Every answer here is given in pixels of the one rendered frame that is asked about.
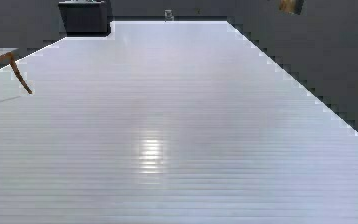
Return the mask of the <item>framed brown wall picture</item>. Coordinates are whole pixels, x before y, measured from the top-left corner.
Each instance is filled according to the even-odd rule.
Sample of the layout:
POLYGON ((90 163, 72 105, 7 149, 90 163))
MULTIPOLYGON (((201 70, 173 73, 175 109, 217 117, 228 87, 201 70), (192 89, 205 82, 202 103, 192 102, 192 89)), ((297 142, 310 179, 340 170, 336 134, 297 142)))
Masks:
POLYGON ((300 15, 305 0, 280 0, 279 10, 300 15))

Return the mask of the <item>white table with brown legs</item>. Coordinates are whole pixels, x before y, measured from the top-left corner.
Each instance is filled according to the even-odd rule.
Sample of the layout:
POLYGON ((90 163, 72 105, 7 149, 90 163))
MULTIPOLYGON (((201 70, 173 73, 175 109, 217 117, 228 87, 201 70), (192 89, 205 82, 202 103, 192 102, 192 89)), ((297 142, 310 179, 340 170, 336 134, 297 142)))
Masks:
POLYGON ((4 59, 9 60, 9 65, 11 66, 11 69, 14 72, 15 77, 18 79, 18 81, 21 83, 23 88, 27 91, 28 94, 32 94, 32 90, 24 80, 23 76, 20 73, 20 70, 16 64, 14 52, 16 51, 16 48, 0 48, 0 61, 4 59))

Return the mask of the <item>dark grey cabinet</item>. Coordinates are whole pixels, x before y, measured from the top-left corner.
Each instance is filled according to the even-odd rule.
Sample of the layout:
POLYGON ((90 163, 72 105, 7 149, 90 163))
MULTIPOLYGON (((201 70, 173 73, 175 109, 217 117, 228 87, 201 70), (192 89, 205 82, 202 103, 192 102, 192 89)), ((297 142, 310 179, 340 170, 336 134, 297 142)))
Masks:
POLYGON ((67 33, 104 33, 108 30, 104 0, 64 0, 58 3, 67 33))

